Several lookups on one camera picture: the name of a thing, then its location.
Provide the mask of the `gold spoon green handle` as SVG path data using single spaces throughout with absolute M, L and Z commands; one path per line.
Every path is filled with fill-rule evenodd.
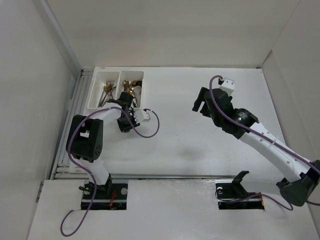
M 133 94 L 134 94 L 133 88 L 132 88 L 132 86 L 131 86 L 129 83 L 125 83 L 125 84 L 123 85 L 123 87 L 124 87 L 124 92 L 126 92 L 126 93 L 128 93 L 128 94 L 130 94 L 130 95 L 133 95 Z

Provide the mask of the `cream white spoon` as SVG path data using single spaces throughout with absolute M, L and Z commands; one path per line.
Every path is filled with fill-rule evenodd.
M 137 99 L 141 98 L 142 87 L 137 85 L 133 88 L 133 94 Z

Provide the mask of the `silver fork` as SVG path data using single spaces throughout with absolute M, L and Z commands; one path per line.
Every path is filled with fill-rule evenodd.
M 98 101 L 98 105 L 97 105 L 98 108 L 101 107 L 101 104 L 103 103 L 105 96 L 106 96 L 106 88 L 104 87 L 103 90 L 102 90 L 100 99 Z

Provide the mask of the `copper fork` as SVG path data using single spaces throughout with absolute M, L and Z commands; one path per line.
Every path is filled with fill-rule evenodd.
M 97 107 L 100 108 L 102 107 L 103 103 L 105 102 L 108 93 L 113 89 L 113 85 L 114 82 L 111 80 L 107 80 L 104 84 L 103 84 L 103 90 L 102 90 L 102 94 L 100 96 L 100 100 L 98 102 Z

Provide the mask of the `gold fork green handle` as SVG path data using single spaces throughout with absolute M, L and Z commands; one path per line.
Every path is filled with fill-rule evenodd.
M 106 88 L 106 96 L 105 96 L 105 100 L 103 102 L 103 104 L 105 105 L 107 103 L 108 100 L 113 99 L 113 90 L 114 90 L 114 86 L 112 84 L 110 84 L 107 88 Z

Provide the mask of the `black round spoon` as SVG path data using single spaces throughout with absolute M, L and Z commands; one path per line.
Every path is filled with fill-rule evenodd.
M 136 87 L 137 87 L 137 86 L 142 87 L 142 84 L 143 84 L 143 82 L 142 82 L 141 80 L 138 80 L 138 81 L 135 83 L 135 86 L 136 86 Z

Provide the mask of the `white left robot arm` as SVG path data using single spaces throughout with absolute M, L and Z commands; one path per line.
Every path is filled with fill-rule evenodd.
M 112 192 L 112 177 L 100 158 L 103 151 L 104 127 L 117 121 L 119 130 L 128 133 L 140 125 L 132 107 L 134 97 L 121 93 L 116 100 L 108 100 L 109 106 L 88 115 L 75 115 L 66 143 L 70 161 L 89 176 L 85 191 L 107 198 Z

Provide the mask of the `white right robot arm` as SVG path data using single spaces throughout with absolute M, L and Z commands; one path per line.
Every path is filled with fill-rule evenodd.
M 244 108 L 234 108 L 232 97 L 220 88 L 202 87 L 192 111 L 211 118 L 225 133 L 251 146 L 284 176 L 276 185 L 290 204 L 303 206 L 320 182 L 320 162 L 299 156 L 272 135 Z

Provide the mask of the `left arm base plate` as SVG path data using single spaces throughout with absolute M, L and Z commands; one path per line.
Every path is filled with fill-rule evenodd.
M 90 205 L 94 185 L 92 182 L 80 186 L 79 190 L 82 193 L 81 210 L 86 210 Z M 107 210 L 107 211 L 122 211 L 127 209 L 128 183 L 112 183 L 110 189 L 104 191 L 98 186 L 93 203 L 90 210 Z

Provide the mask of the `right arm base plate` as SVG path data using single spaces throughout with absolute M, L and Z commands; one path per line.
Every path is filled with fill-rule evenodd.
M 215 181 L 215 197 L 219 210 L 264 210 L 263 199 L 255 192 L 247 192 L 241 185 L 243 178 L 249 173 L 241 171 L 234 178 Z

